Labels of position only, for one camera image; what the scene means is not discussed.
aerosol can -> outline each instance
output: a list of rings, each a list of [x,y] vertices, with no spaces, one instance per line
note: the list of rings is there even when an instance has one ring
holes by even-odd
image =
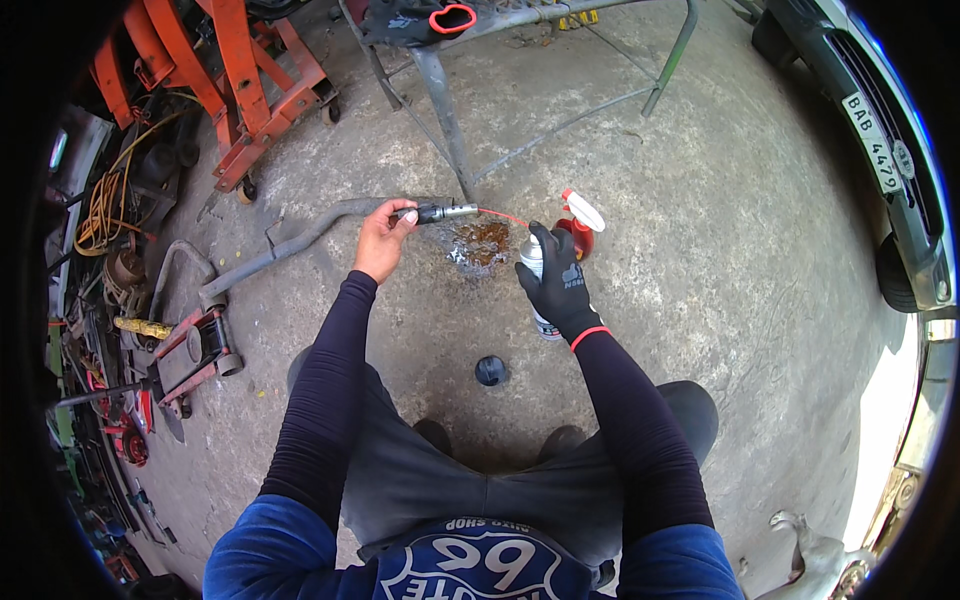
[[[543,250],[536,235],[531,234],[530,239],[520,247],[520,262],[526,265],[527,269],[530,269],[537,276],[537,279],[543,277]],[[534,309],[534,324],[537,326],[537,333],[544,340],[562,339],[560,330],[544,317],[541,317],[536,308]]]

black arm sleeve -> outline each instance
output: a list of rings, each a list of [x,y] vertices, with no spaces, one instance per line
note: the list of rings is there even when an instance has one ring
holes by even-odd
[[[376,282],[351,271],[289,392],[260,494],[297,500],[336,535],[350,452],[363,410],[367,321]]]
[[[713,527],[700,470],[666,401],[606,332],[576,347],[607,452],[623,480],[623,545],[673,525]]]

person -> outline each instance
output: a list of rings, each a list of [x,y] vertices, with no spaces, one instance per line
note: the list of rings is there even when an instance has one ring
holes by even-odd
[[[531,223],[542,280],[516,272],[570,343],[600,431],[561,427],[533,468],[492,476],[454,461],[438,423],[400,418],[364,358],[377,286],[416,228],[417,211],[391,215],[413,206],[392,200],[364,220],[352,271],[291,365],[259,496],[214,547],[204,597],[602,598],[622,549],[620,598],[741,598],[699,470],[713,401],[692,382],[650,382],[591,308],[568,232]],[[335,568],[341,510],[363,565]]]

black cap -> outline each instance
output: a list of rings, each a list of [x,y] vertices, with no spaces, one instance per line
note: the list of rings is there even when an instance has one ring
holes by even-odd
[[[494,386],[507,380],[507,367],[498,356],[484,356],[477,361],[473,374],[485,386]]]

blue shirt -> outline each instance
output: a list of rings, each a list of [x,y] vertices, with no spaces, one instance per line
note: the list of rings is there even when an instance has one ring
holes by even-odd
[[[336,569],[336,538],[291,498],[258,496],[213,549],[204,598],[566,600],[590,591],[592,569],[540,532],[463,517],[421,527],[363,566]],[[675,525],[623,552],[620,598],[742,598],[723,541],[701,524]]]

